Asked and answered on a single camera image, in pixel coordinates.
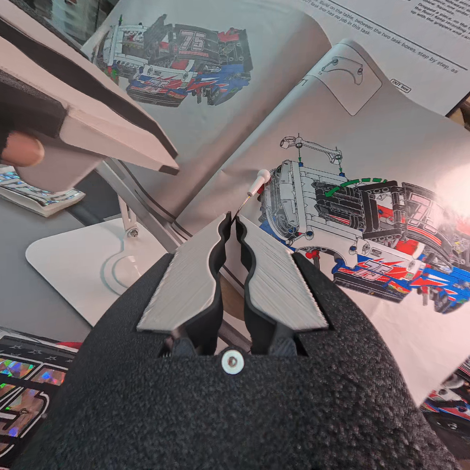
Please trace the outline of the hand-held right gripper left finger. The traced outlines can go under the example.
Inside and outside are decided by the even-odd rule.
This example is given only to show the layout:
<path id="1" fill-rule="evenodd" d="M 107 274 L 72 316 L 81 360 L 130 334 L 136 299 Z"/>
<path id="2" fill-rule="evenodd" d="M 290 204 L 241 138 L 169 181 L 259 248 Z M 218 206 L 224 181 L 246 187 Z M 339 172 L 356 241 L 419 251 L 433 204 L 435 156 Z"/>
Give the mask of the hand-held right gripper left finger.
<path id="1" fill-rule="evenodd" d="M 180 245 L 142 317 L 138 332 L 188 339 L 199 353 L 215 353 L 223 320 L 220 269 L 232 215 L 223 213 Z"/>

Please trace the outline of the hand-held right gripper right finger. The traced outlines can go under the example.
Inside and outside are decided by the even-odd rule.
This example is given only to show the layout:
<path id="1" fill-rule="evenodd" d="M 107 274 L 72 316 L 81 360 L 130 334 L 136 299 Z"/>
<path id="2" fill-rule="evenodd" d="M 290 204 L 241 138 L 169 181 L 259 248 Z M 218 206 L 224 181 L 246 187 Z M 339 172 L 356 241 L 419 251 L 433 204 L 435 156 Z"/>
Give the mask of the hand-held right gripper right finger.
<path id="1" fill-rule="evenodd" d="M 236 235 L 244 282 L 244 321 L 251 353 L 297 353 L 299 334 L 329 329 L 329 322 L 294 253 L 244 216 Z"/>

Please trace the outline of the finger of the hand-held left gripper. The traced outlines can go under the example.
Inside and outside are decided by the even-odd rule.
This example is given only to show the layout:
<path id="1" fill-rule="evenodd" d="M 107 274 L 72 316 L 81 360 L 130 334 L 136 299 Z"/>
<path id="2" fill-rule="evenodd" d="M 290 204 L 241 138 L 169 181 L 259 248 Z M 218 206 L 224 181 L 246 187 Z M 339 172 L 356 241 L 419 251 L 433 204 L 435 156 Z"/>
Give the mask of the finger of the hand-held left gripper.
<path id="1" fill-rule="evenodd" d="M 93 113 L 68 109 L 60 130 L 65 143 L 161 173 L 175 173 L 175 161 L 161 141 L 110 109 Z"/>
<path id="2" fill-rule="evenodd" d="M 68 109 L 93 113 L 110 109 L 156 136 L 175 161 L 177 151 L 158 123 L 85 57 L 62 41 L 58 42 L 65 55 L 27 35 L 1 37 L 1 71 L 59 101 L 66 115 Z M 175 161 L 175 173 L 178 172 Z"/>

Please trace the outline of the white book stand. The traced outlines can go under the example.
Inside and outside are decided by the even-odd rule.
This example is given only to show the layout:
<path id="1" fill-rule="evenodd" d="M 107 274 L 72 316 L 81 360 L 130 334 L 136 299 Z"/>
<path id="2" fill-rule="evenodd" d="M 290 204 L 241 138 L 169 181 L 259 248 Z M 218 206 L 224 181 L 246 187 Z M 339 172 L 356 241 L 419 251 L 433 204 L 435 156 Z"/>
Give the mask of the white book stand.
<path id="1" fill-rule="evenodd" d="M 96 168 L 118 196 L 115 219 L 32 243 L 29 264 L 91 326 L 164 254 L 183 243 L 124 162 Z"/>

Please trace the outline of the white-tipped wire page holder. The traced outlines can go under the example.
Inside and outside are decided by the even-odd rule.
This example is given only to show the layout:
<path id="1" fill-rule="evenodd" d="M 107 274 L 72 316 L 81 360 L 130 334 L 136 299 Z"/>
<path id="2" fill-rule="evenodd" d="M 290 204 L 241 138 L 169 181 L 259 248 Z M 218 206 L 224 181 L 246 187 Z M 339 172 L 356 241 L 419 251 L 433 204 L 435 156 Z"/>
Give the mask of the white-tipped wire page holder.
<path id="1" fill-rule="evenodd" d="M 256 177 L 255 181 L 252 183 L 252 185 L 250 186 L 250 189 L 247 192 L 247 197 L 245 198 L 245 200 L 243 201 L 243 203 L 240 205 L 237 212 L 233 216 L 233 218 L 231 220 L 231 225 L 235 222 L 235 219 L 236 219 L 237 215 L 239 214 L 240 210 L 243 208 L 244 204 L 251 197 L 253 197 L 255 194 L 257 194 L 259 189 L 263 185 L 267 184 L 270 181 L 270 179 L 271 179 L 271 173 L 267 169 L 259 170 L 259 172 L 257 173 L 257 177 Z"/>

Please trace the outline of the toy car instruction booklet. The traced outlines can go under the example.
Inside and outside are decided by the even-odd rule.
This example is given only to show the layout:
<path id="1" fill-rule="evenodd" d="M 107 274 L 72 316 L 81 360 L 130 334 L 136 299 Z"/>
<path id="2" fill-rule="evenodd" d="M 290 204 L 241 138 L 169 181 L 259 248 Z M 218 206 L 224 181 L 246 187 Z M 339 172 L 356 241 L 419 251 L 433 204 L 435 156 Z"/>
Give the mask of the toy car instruction booklet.
<path id="1" fill-rule="evenodd" d="M 122 164 L 182 241 L 235 212 L 372 320 L 417 404 L 469 359 L 469 132 L 399 91 L 359 33 L 279 1 L 119 1 L 85 54 L 177 149 Z"/>

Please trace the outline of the brick-built toy race car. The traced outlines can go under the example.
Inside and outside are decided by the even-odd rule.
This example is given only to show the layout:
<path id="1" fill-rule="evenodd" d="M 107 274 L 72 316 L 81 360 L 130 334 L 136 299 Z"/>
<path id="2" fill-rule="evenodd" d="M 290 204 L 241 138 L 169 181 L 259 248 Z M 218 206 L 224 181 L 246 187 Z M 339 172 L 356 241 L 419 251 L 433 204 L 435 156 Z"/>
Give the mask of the brick-built toy race car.
<path id="1" fill-rule="evenodd" d="M 0 468 L 10 469 L 50 412 L 81 342 L 0 329 Z"/>

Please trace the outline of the person's left hand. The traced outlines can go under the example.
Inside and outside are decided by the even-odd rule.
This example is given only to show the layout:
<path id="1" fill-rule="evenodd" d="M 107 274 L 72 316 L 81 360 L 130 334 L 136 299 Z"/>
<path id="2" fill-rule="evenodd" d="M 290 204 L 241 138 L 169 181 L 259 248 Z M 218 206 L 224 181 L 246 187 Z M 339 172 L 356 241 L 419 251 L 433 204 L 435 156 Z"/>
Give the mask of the person's left hand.
<path id="1" fill-rule="evenodd" d="M 0 160 L 5 165 L 30 167 L 42 162 L 44 156 L 44 146 L 36 137 L 10 131 L 4 145 L 1 146 Z"/>

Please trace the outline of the holographic sticker sheet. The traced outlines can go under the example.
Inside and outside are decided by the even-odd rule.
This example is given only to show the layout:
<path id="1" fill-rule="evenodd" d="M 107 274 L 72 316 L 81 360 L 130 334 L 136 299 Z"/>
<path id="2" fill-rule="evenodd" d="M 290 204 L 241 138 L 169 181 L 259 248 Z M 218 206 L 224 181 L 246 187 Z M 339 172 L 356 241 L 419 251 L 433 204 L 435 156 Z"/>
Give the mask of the holographic sticker sheet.
<path id="1" fill-rule="evenodd" d="M 74 188 L 62 192 L 39 189 L 24 182 L 12 166 L 1 165 L 0 196 L 47 218 L 79 203 L 85 198 L 85 193 Z"/>

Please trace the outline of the toy race car set box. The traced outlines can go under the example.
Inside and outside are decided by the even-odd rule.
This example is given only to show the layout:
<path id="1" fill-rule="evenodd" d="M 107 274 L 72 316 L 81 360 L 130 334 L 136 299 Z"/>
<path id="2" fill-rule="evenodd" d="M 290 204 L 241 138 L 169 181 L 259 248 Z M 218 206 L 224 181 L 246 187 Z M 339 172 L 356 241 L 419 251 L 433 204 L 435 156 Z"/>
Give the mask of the toy race car set box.
<path id="1" fill-rule="evenodd" d="M 438 387 L 433 389 L 420 410 L 427 421 L 440 430 L 469 442 L 470 360 L 467 358 Z"/>

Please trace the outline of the printed paper sheet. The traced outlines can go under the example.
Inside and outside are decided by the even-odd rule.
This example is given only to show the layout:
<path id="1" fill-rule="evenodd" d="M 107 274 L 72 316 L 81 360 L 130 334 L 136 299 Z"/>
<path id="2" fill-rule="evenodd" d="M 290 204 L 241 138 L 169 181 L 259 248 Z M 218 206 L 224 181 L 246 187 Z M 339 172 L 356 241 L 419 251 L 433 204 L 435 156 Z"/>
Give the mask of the printed paper sheet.
<path id="1" fill-rule="evenodd" d="M 469 97 L 468 0 L 311 0 L 302 9 L 332 43 L 349 38 L 408 98 L 450 116 Z"/>

